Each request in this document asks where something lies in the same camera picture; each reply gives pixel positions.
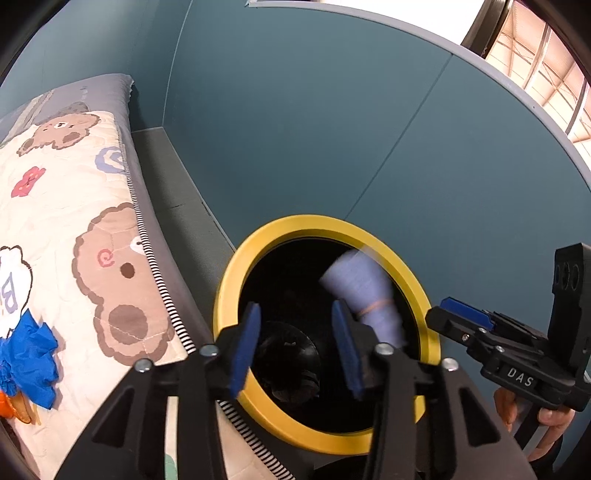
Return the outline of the person's right hand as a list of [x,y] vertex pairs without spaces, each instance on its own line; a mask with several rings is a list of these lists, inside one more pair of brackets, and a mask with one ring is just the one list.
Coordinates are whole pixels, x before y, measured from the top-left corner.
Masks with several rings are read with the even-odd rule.
[[[518,417],[516,395],[504,388],[499,388],[494,393],[494,402],[497,413],[508,431],[511,431]],[[570,426],[576,412],[561,406],[558,410],[541,409],[538,413],[538,422],[547,427],[547,431],[537,446],[528,456],[529,461],[535,461],[545,456]]]

